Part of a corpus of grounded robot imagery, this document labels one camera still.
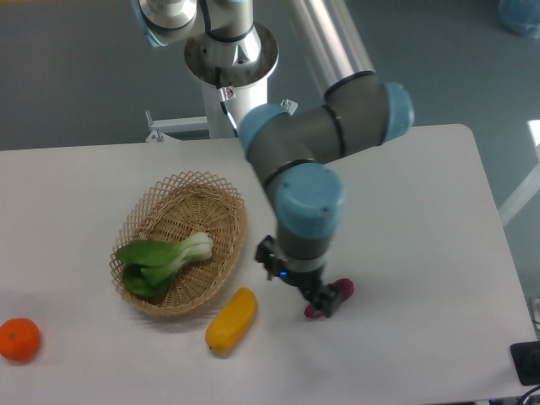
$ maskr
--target silver metal tube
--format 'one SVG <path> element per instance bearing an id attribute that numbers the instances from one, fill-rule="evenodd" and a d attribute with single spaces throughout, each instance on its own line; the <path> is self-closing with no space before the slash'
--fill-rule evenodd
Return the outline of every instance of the silver metal tube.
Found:
<path id="1" fill-rule="evenodd" d="M 374 70 L 344 0 L 284 0 L 319 92 L 354 73 Z"/>

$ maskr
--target woven basket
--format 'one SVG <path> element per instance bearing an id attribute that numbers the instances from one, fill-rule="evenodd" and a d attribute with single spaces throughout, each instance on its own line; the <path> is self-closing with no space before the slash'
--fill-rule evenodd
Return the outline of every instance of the woven basket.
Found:
<path id="1" fill-rule="evenodd" d="M 246 206 L 230 183 L 216 175 L 186 172 L 159 181 L 138 202 L 111 255 L 112 282 L 121 297 L 153 316 L 182 316 L 208 303 L 223 287 L 246 237 Z M 195 232 L 213 241 L 212 258 L 183 267 L 169 289 L 141 300 L 124 288 L 125 265 L 115 252 L 132 240 L 177 242 Z"/>

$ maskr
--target light blue joint cap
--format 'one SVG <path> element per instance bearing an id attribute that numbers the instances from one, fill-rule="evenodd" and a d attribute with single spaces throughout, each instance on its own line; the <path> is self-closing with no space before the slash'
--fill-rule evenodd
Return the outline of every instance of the light blue joint cap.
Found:
<path id="1" fill-rule="evenodd" d="M 304 163 L 283 177 L 275 207 L 280 222 L 293 234 L 325 238 L 343 218 L 345 191 L 338 175 L 325 165 Z"/>
<path id="2" fill-rule="evenodd" d="M 388 126 L 385 142 L 405 134 L 414 122 L 413 101 L 399 83 L 385 83 L 388 94 Z"/>
<path id="3" fill-rule="evenodd" d="M 279 104 L 263 104 L 251 110 L 240 124 L 240 141 L 246 157 L 250 152 L 251 143 L 267 122 L 279 114 L 288 114 L 285 107 Z"/>
<path id="4" fill-rule="evenodd" d="M 144 36 L 148 40 L 148 43 L 154 48 L 157 48 L 159 46 L 167 46 L 167 44 L 164 44 L 163 42 L 158 40 L 152 30 L 146 25 L 146 21 L 144 21 L 141 9 L 138 6 L 138 0 L 132 0 L 132 7 L 133 12 L 135 13 L 135 18 L 137 18 L 138 24 L 141 26 L 141 29 L 143 30 Z"/>

